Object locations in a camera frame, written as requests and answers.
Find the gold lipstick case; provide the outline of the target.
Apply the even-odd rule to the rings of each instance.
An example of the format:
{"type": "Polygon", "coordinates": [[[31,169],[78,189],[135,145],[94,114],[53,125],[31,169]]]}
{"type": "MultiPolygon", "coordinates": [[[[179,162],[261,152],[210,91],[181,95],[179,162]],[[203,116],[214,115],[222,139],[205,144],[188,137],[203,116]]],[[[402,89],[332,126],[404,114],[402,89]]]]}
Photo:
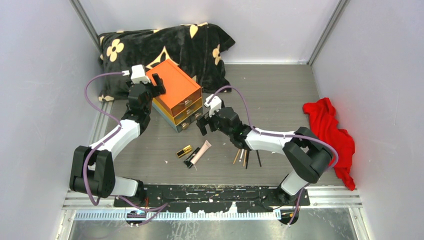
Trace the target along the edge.
{"type": "Polygon", "coordinates": [[[191,153],[193,151],[193,147],[191,145],[187,145],[184,148],[182,148],[181,150],[179,150],[176,153],[176,156],[178,158],[182,158],[183,156],[186,156],[187,154],[191,153]]]}

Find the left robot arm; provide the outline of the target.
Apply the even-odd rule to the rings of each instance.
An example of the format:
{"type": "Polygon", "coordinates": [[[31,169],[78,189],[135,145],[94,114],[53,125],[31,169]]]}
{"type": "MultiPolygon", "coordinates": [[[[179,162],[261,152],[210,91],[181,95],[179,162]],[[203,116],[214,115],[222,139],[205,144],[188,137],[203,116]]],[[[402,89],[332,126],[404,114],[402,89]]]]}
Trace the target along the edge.
{"type": "Polygon", "coordinates": [[[73,153],[69,187],[74,192],[107,198],[125,196],[133,206],[146,200],[143,182],[115,175],[114,159],[148,127],[153,99],[164,95],[160,75],[130,77],[127,110],[117,126],[90,146],[78,146],[73,153]]]}

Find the black mascara tube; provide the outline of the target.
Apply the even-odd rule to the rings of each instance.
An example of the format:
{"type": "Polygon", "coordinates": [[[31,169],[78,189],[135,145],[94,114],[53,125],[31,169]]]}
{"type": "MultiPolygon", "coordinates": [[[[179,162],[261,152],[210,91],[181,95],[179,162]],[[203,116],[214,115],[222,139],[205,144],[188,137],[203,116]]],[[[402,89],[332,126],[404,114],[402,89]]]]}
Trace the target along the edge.
{"type": "Polygon", "coordinates": [[[194,164],[192,163],[192,159],[195,157],[195,155],[199,152],[200,148],[197,147],[184,161],[183,163],[187,166],[188,169],[190,169],[194,164]]]}

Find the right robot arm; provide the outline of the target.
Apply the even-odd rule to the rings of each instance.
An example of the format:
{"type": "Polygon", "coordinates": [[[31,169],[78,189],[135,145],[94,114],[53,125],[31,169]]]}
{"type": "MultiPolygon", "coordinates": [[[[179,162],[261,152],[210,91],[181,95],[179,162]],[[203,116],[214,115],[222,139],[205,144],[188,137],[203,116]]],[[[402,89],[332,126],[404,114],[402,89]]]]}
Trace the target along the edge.
{"type": "Polygon", "coordinates": [[[276,197],[286,206],[297,199],[301,189],[317,183],[334,158],[330,146],[307,127],[299,127],[292,132],[252,128],[243,123],[231,107],[224,107],[213,115],[204,114],[197,119],[196,125],[202,135],[207,134],[207,127],[211,132],[223,133],[238,149],[284,155],[293,170],[278,185],[276,197]]]}

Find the pink cream tube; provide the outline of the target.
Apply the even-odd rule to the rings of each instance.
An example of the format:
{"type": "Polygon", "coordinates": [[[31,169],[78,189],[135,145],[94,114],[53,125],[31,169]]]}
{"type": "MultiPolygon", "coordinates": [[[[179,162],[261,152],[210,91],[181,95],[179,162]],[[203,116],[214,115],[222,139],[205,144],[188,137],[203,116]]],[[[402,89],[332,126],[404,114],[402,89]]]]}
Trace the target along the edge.
{"type": "Polygon", "coordinates": [[[202,147],[199,149],[199,151],[194,155],[194,157],[191,159],[190,163],[195,165],[198,160],[205,154],[205,152],[211,147],[212,145],[208,140],[204,142],[202,147]]]}

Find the orange drawer organizer box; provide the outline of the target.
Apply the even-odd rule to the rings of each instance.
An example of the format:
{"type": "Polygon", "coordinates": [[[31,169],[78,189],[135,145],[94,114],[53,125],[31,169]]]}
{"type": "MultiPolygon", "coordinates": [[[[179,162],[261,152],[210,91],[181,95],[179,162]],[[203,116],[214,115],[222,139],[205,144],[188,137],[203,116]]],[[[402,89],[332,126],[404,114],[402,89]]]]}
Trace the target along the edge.
{"type": "Polygon", "coordinates": [[[165,94],[154,98],[152,107],[180,133],[203,115],[202,88],[170,59],[146,72],[149,78],[154,74],[162,79],[165,94]]]}

